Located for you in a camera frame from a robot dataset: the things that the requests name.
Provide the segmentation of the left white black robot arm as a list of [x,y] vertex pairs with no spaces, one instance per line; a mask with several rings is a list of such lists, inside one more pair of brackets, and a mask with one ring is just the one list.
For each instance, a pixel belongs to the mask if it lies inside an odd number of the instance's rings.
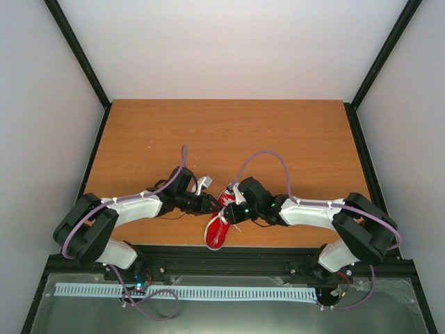
[[204,190],[209,176],[197,179],[183,166],[153,187],[121,198],[99,198],[93,193],[81,196],[53,233],[64,257],[81,266],[95,262],[112,265],[130,280],[139,279],[145,263],[137,251],[123,241],[111,238],[116,227],[144,218],[160,218],[175,209],[189,215],[218,213],[222,205]]

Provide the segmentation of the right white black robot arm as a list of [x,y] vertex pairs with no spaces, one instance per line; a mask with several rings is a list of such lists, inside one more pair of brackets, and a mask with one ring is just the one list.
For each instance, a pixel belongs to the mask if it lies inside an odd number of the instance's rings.
[[234,199],[218,215],[223,223],[235,225],[260,218],[271,226],[308,225],[336,231],[339,240],[322,246],[315,260],[330,273],[357,262],[379,264],[400,239],[396,223],[359,193],[336,200],[274,196],[249,177],[236,183],[232,194]]

